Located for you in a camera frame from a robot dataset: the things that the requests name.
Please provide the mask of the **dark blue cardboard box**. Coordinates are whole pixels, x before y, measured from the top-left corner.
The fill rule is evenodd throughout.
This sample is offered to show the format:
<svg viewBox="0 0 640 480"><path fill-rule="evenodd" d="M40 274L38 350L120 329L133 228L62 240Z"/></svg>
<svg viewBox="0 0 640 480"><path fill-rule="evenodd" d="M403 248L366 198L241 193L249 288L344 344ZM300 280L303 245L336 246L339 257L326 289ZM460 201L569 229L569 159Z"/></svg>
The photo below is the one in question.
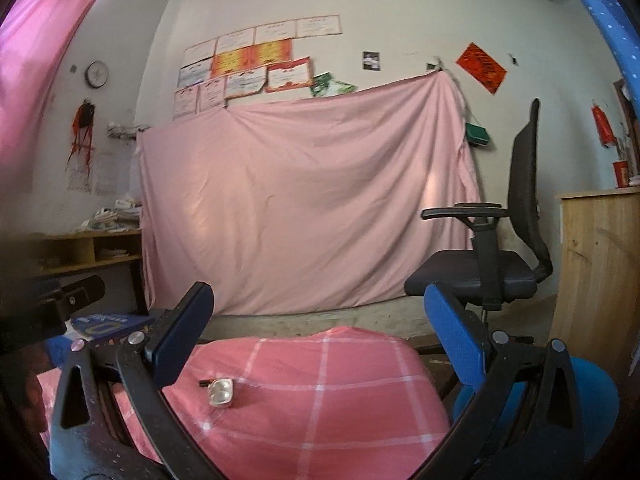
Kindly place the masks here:
<svg viewBox="0 0 640 480"><path fill-rule="evenodd" d="M95 313L78 316L65 322L66 331L63 335L47 339L44 346L51 364L62 367L72 343L77 339L85 339L90 344L117 342L137 330L145 332L153 322L152 316L134 314Z"/></svg>

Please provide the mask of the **blue plastic bin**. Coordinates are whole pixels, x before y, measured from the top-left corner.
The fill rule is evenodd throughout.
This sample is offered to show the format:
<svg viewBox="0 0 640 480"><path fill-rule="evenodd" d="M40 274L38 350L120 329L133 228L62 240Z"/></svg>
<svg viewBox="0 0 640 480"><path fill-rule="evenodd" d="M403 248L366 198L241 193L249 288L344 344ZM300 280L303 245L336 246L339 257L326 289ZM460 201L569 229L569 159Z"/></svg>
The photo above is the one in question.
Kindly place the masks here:
<svg viewBox="0 0 640 480"><path fill-rule="evenodd" d="M620 396L610 375L593 362L572 356L578 401L582 413L582 440L585 462L592 460L614 429L620 411ZM524 382L517 382L506 401L499 425L510 425L525 391ZM455 422L471 403L474 390L463 386L454 401L451 418Z"/></svg>

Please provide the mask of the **wooden cabinet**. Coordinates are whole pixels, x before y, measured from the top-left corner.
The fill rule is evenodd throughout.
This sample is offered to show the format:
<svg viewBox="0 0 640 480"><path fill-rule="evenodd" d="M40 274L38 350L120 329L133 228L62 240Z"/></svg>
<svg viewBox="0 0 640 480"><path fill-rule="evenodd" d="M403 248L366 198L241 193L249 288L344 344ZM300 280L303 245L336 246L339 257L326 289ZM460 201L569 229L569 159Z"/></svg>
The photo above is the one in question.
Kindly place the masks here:
<svg viewBox="0 0 640 480"><path fill-rule="evenodd" d="M562 195L560 209L550 337L621 382L639 333L639 189Z"/></svg>

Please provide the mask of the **black office chair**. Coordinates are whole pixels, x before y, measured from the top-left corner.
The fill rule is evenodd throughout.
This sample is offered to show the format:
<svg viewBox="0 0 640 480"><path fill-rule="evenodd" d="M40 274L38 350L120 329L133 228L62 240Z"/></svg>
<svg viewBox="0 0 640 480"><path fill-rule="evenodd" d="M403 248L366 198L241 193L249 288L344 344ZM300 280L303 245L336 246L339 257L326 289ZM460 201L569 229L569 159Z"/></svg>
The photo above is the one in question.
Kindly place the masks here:
<svg viewBox="0 0 640 480"><path fill-rule="evenodd" d="M515 136L506 206L460 203L426 208L423 221L456 219L472 232L470 249L435 252L405 280L408 296L422 296L430 285L451 290L462 306L480 307L484 315L504 304L535 296L538 285L553 273L553 263L539 226L537 148L540 101L533 100L524 128ZM536 258L529 266L516 252L502 250L498 225L509 220L516 236Z"/></svg>

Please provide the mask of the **red hanging ornament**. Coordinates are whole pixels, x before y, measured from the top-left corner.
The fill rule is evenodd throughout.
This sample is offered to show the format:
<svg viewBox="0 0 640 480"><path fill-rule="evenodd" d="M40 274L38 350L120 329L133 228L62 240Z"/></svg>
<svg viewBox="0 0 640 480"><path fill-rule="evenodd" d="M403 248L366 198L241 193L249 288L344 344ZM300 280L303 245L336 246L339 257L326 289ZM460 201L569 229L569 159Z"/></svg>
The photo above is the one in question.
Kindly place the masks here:
<svg viewBox="0 0 640 480"><path fill-rule="evenodd" d="M67 162L76 159L86 174L91 174L93 158L93 127L96 107L89 99L84 99L76 110L72 122L73 140Z"/></svg>

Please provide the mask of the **pink hanging sheet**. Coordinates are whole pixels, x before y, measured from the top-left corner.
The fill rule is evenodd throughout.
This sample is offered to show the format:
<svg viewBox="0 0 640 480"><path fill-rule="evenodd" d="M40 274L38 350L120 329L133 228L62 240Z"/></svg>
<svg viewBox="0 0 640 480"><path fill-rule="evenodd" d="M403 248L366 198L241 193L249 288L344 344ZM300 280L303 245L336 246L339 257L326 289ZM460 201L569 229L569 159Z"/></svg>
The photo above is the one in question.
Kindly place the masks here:
<svg viewBox="0 0 640 480"><path fill-rule="evenodd" d="M462 94L443 72L342 96L220 108L138 141L145 298L212 286L222 315L400 297L470 231L422 210L478 200Z"/></svg>

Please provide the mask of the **pink curtain at left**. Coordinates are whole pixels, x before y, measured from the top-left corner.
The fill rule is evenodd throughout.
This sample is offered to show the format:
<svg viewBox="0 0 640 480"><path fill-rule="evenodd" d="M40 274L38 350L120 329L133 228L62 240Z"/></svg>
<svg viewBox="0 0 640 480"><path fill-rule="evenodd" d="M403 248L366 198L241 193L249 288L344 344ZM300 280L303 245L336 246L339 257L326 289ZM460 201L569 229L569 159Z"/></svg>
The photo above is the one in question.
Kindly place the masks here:
<svg viewBox="0 0 640 480"><path fill-rule="evenodd" d="M96 0L16 0L1 25L1 177L32 166L58 66Z"/></svg>

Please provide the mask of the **blue patterned curtain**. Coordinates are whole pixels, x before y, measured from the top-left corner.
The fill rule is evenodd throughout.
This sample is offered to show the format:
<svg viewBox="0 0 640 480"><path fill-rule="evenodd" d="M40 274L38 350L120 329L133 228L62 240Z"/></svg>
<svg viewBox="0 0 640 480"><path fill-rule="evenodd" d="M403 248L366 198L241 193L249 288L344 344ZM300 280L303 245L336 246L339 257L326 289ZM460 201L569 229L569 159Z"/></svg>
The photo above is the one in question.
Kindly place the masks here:
<svg viewBox="0 0 640 480"><path fill-rule="evenodd" d="M639 110L639 9L632 0L579 0L608 44Z"/></svg>

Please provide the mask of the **wooden wall shelf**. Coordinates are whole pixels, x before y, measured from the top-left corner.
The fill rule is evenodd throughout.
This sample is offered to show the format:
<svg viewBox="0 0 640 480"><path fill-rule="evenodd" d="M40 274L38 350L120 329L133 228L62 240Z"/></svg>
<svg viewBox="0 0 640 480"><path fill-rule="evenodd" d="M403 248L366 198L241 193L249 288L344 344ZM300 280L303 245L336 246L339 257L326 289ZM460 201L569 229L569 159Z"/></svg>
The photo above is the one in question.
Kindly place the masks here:
<svg viewBox="0 0 640 480"><path fill-rule="evenodd" d="M32 274L62 278L142 259L140 230L40 235L29 240Z"/></svg>

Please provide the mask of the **round wall clock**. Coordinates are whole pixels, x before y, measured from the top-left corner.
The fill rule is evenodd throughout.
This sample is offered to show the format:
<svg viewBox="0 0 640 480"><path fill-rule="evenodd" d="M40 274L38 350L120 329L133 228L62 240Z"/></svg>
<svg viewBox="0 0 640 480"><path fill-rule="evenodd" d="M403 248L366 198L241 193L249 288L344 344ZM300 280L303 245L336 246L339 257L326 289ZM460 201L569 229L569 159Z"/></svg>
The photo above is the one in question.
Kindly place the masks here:
<svg viewBox="0 0 640 480"><path fill-rule="evenodd" d="M103 61L93 61L85 70L85 82L91 89L99 89L106 85L110 71Z"/></svg>

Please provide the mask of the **wall certificates cluster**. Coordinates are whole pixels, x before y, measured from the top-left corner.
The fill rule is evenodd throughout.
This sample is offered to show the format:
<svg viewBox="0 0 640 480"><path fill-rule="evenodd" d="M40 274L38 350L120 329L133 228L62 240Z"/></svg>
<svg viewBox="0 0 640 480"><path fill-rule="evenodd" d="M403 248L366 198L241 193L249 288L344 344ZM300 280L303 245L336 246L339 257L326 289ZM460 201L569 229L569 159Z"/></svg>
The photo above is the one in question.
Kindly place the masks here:
<svg viewBox="0 0 640 480"><path fill-rule="evenodd" d="M311 58L296 58L293 42L342 33L337 14L247 27L183 51L172 99L174 119L196 115L230 100L309 88Z"/></svg>

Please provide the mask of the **red diamond wall paper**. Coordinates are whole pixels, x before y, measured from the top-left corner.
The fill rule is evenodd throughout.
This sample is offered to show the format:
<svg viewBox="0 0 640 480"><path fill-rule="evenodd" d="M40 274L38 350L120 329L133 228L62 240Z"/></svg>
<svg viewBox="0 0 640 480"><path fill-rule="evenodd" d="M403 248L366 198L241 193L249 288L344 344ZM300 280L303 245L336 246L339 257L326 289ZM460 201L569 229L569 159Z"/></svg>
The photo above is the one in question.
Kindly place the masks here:
<svg viewBox="0 0 640 480"><path fill-rule="evenodd" d="M456 64L491 94L497 93L506 78L506 69L474 42L465 48Z"/></svg>

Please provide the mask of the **small wall photo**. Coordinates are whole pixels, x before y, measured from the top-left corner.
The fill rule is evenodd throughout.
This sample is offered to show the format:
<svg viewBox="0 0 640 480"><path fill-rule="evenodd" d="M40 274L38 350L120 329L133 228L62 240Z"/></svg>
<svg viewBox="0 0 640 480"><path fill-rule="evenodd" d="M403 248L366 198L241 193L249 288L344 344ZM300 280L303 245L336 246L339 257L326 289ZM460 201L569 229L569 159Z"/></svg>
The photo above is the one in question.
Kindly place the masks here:
<svg viewBox="0 0 640 480"><path fill-rule="evenodd" d="M378 52L364 51L362 54L362 68L371 72L381 70L381 59Z"/></svg>

